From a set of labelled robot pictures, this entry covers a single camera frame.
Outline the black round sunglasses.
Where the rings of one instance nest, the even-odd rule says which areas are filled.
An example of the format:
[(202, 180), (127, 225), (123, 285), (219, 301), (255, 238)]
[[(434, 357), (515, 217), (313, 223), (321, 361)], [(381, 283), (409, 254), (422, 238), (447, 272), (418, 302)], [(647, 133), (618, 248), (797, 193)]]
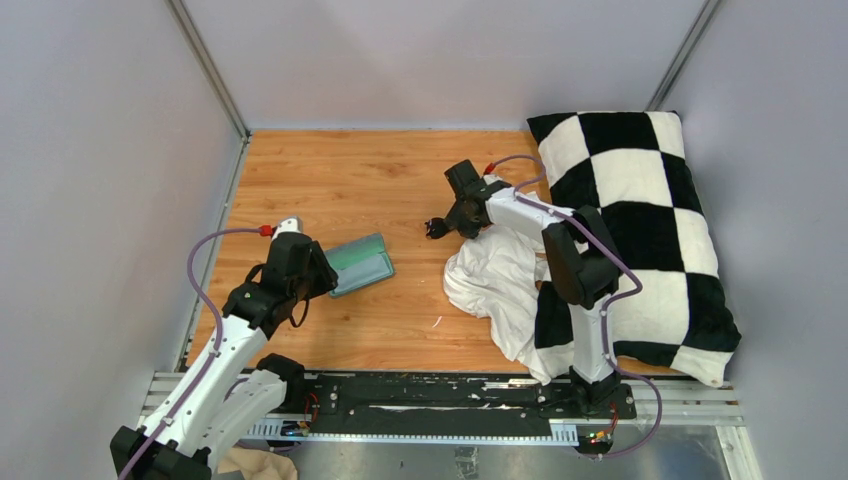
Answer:
[(427, 220), (425, 222), (425, 228), (425, 236), (432, 240), (441, 239), (450, 232), (449, 225), (441, 217), (433, 217)]

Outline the light blue cleaning cloth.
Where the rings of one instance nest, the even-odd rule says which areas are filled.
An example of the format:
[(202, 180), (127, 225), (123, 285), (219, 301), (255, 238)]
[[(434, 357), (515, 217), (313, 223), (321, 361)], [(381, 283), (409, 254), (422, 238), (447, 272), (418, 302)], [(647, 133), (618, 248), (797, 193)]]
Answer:
[(391, 262), (385, 256), (370, 256), (352, 266), (339, 270), (338, 286), (331, 294), (334, 297), (347, 295), (391, 278), (394, 273)]

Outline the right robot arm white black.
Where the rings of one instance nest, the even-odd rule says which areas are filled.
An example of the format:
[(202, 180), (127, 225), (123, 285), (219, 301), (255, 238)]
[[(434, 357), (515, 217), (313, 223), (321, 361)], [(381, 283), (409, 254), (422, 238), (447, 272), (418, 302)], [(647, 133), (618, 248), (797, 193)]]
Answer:
[(543, 244), (554, 289), (571, 309), (571, 403), (584, 417), (598, 416), (621, 384), (612, 366), (605, 303), (618, 289), (622, 268), (615, 264), (618, 253), (600, 214), (590, 207), (557, 207), (504, 180), (486, 180), (468, 159), (444, 176), (455, 201), (445, 217), (426, 222), (427, 237), (456, 231), (473, 239), (496, 225)]

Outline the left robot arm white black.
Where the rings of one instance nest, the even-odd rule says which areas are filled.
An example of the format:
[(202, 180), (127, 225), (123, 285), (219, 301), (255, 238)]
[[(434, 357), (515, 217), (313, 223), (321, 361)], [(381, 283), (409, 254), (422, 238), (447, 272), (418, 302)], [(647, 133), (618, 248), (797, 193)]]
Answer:
[(166, 400), (136, 428), (122, 427), (110, 451), (121, 479), (210, 479), (221, 458), (266, 413), (298, 411), (306, 400), (303, 368), (281, 355), (237, 379), (284, 322), (298, 327), (298, 304), (337, 286), (320, 244), (299, 219), (254, 228), (270, 237), (267, 259), (232, 290), (197, 361)]

